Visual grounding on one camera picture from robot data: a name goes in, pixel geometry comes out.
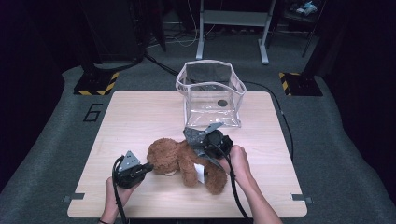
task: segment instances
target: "gray floor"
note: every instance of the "gray floor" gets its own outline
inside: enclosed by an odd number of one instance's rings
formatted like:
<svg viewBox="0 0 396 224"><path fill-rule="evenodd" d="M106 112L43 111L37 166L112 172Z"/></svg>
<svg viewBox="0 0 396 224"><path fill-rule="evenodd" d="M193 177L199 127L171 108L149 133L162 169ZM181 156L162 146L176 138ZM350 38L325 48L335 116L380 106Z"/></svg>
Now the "gray floor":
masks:
<svg viewBox="0 0 396 224"><path fill-rule="evenodd" d="M214 37L205 42L204 59L231 63L246 82L269 88L279 101L289 123L294 144L294 167L305 196L312 197L308 214L283 218L285 223L396 223L396 209L376 172L361 158L346 136L337 106L324 81L316 80L322 97L286 96L279 72L301 72L315 45L301 57L305 39L279 34L268 49L270 64L260 59L256 35ZM177 41L148 48L158 62L179 71L195 60L197 42L184 47ZM95 223L93 218L74 219L67 215L71 195L82 173L99 130L111 94L119 90L175 89L176 78L148 60L120 72L107 96L77 96L73 88L82 74L80 67L64 72L63 96L42 134L0 195L0 223ZM266 91L247 84L248 91ZM96 122L84 122L92 104L101 113ZM277 111L285 139L291 149L285 121ZM231 220L216 220L231 223ZM134 223L164 223L163 220L135 220Z"/></svg>

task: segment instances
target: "transparent bin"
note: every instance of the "transparent bin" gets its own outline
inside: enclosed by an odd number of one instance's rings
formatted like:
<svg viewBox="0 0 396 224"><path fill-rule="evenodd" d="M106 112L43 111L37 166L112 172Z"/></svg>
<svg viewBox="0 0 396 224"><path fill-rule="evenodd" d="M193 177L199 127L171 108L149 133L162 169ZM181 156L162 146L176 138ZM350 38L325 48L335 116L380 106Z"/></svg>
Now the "transparent bin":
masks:
<svg viewBox="0 0 396 224"><path fill-rule="evenodd" d="M186 127L241 127L238 110L246 92L229 63L201 60L185 63L177 76L176 89L184 95Z"/></svg>

